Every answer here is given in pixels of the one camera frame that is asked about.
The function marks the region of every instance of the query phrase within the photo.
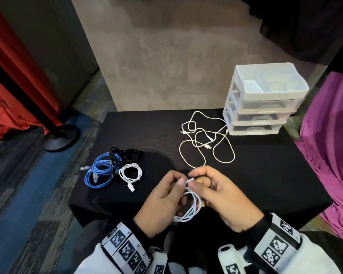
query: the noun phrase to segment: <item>magenta fabric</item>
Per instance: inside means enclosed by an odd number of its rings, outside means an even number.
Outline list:
[[[343,74],[329,74],[305,115],[296,144],[334,200],[320,215],[343,239]]]

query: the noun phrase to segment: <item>gray wall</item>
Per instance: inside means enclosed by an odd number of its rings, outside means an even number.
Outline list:
[[[67,106],[98,68],[71,0],[0,0],[0,11]]]
[[[259,33],[241,0],[72,0],[119,111],[221,108],[235,65],[292,62],[313,86],[326,66]]]

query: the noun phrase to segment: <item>plastic drawer organizer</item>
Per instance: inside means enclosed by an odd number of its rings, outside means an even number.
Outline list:
[[[278,133],[308,91],[292,63],[237,65],[224,108],[229,133]]]

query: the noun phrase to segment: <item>coiled white cable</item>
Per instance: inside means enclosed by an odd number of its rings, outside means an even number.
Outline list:
[[[196,122],[192,120],[192,119],[193,119],[193,116],[196,114],[196,112],[199,112],[200,114],[202,114],[204,117],[206,117],[206,118],[208,118],[208,119],[218,119],[218,120],[221,120],[221,121],[223,121],[223,122],[225,123],[225,125],[224,125],[224,127],[222,127],[221,129],[219,129],[217,132],[214,132],[214,131],[206,131],[205,129],[197,128]],[[191,128],[189,127],[189,124],[191,124],[191,123],[194,123],[194,125],[195,125],[195,128],[194,128],[194,129],[191,129]],[[189,131],[184,130],[184,127],[183,127],[183,126],[184,126],[185,124],[188,124],[187,127],[188,127],[188,130],[189,130]],[[189,121],[187,121],[187,122],[185,122],[185,123],[182,124],[182,130],[180,131],[181,134],[186,134],[186,135],[190,138],[190,139],[188,139],[188,140],[183,141],[183,142],[180,143],[180,145],[179,145],[179,154],[180,154],[180,156],[182,157],[182,159],[185,161],[185,163],[186,163],[187,165],[189,165],[190,167],[192,167],[192,168],[196,168],[196,167],[190,165],[190,164],[185,160],[185,158],[184,158],[183,155],[182,155],[182,152],[180,151],[180,148],[181,148],[182,144],[185,143],[185,142],[188,142],[188,141],[191,141],[191,142],[192,142],[192,145],[193,145],[194,147],[196,147],[196,148],[198,149],[198,151],[201,153],[201,155],[202,155],[202,157],[203,157],[203,159],[204,159],[203,165],[206,165],[206,158],[205,158],[205,156],[203,155],[203,153],[201,152],[200,147],[205,147],[205,148],[207,148],[207,149],[212,149],[212,155],[213,155],[214,158],[215,158],[218,162],[220,162],[220,163],[231,163],[231,162],[233,162],[233,161],[235,160],[235,152],[234,152],[234,150],[233,150],[233,147],[231,146],[231,143],[230,143],[229,139],[226,137],[226,135],[228,134],[228,130],[226,129],[225,134],[220,133],[225,127],[227,127],[227,125],[226,125],[226,122],[225,122],[224,119],[217,118],[217,117],[208,117],[208,116],[204,115],[204,114],[203,114],[202,112],[200,112],[200,111],[195,111],[195,112],[192,114],[191,119],[190,119]],[[204,133],[205,133],[206,137],[210,140],[209,142],[207,142],[207,143],[201,143],[201,142],[198,142],[198,141],[196,140],[197,134],[198,134],[198,133],[201,133],[201,132],[204,132]],[[189,134],[193,134],[193,133],[195,133],[195,138],[194,138],[194,139],[192,139],[192,137],[189,135]],[[210,137],[207,133],[214,134],[215,137],[212,138],[212,137]],[[212,148],[209,144],[212,143],[212,142],[214,142],[214,141],[216,140],[218,134],[219,134],[219,135],[222,135],[222,138],[221,138],[221,140]],[[216,158],[216,156],[215,156],[215,148],[223,141],[224,138],[226,138],[226,140],[228,141],[229,146],[230,146],[230,148],[231,148],[231,151],[233,151],[234,157],[233,157],[233,159],[232,159],[231,161],[220,161],[220,160],[219,160],[218,158]]]
[[[125,173],[124,173],[124,170],[127,169],[127,168],[130,168],[130,167],[133,167],[133,168],[136,168],[137,169],[137,178],[135,179],[132,179],[132,178],[128,178],[125,176]],[[142,170],[141,168],[139,167],[139,165],[137,163],[131,163],[131,164],[126,164],[125,166],[123,166],[120,170],[119,170],[119,176],[127,182],[127,186],[128,188],[131,190],[131,192],[133,192],[135,190],[135,188],[133,187],[132,183],[138,181],[141,176],[142,176]]]
[[[195,216],[199,210],[202,207],[202,201],[201,198],[198,196],[197,193],[193,192],[189,187],[185,188],[186,192],[183,193],[182,197],[187,194],[191,194],[193,197],[193,203],[192,206],[188,209],[188,211],[183,215],[183,216],[174,216],[173,222],[187,222],[190,221],[193,216]]]

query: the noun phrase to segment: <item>black table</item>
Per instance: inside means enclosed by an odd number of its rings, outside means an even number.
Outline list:
[[[201,111],[209,117],[222,118],[221,109]],[[118,176],[107,187],[94,190],[84,184],[85,171],[82,171],[69,199],[69,206],[82,226],[96,219],[118,221],[133,218],[168,170],[185,174],[191,170],[180,157],[178,148],[183,140],[188,139],[180,134],[181,124],[188,121],[193,112],[175,110],[107,114],[85,165],[92,165],[97,156],[108,152],[111,147],[144,149],[139,161],[143,176],[134,183],[134,192]],[[209,120],[200,114],[196,114],[194,120],[198,127],[210,131],[217,131],[223,126],[222,121]],[[200,133],[197,140],[200,138],[206,142],[204,137]],[[213,158],[211,150],[201,148],[206,156],[206,164],[228,176],[261,210],[275,212],[298,229],[332,203],[284,128],[275,135],[228,137],[235,151],[235,160],[230,164],[219,163]],[[183,144],[182,153],[191,165],[203,164],[202,156],[191,143]],[[232,159],[226,142],[216,148],[215,154],[222,161]],[[221,239],[224,232],[231,234],[231,230],[226,229],[227,226],[218,215],[208,208],[202,209],[185,225],[195,233],[201,225],[209,231],[219,227],[219,237],[209,235],[209,239],[218,245],[217,248],[230,243],[216,240]],[[203,236],[203,232],[196,234],[200,239]]]

